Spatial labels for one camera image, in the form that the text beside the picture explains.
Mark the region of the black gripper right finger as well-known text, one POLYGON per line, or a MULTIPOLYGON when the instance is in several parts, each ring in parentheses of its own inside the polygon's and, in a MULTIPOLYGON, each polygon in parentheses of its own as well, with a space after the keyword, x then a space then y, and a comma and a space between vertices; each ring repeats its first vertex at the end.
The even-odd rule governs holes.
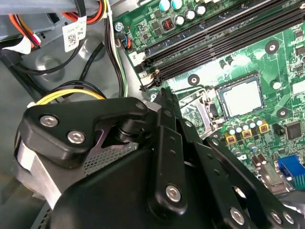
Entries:
POLYGON ((303 229, 305 218, 286 207, 241 163, 223 143, 202 140, 192 123, 182 117, 171 95, 189 157, 203 173, 208 192, 206 207, 215 229, 303 229))

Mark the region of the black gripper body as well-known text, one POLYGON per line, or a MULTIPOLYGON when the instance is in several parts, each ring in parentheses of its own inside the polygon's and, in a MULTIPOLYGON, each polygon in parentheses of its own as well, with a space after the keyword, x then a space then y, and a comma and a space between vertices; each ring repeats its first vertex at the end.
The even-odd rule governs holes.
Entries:
POLYGON ((188 207, 165 219, 148 204, 153 150, 136 150, 69 187, 57 201, 51 229, 213 229, 203 173, 185 165, 188 207))

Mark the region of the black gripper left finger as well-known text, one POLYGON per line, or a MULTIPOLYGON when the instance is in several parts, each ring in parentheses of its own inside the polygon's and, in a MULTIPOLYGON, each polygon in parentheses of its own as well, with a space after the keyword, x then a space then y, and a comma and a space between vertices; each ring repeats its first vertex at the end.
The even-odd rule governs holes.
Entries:
POLYGON ((188 207, 183 134, 169 89, 152 105, 134 97, 27 109, 19 125, 17 179, 41 193, 52 211, 73 184, 136 150, 153 150, 148 204, 165 219, 188 207))

